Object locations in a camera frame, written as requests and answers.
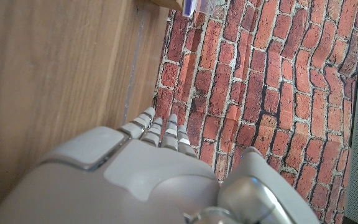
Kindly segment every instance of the brick pattern wallpaper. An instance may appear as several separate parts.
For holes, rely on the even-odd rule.
[[[255,146],[325,223],[341,223],[358,65],[358,0],[217,0],[172,11],[157,116],[186,124],[222,181]]]

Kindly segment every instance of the wood grain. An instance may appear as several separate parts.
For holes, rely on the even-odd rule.
[[[151,105],[167,15],[135,0],[0,0],[0,201],[52,147]]]

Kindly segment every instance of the gray robotic hand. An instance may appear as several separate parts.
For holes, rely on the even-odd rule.
[[[0,205],[0,223],[319,223],[256,148],[219,186],[176,115],[162,134],[154,114],[48,153]]]

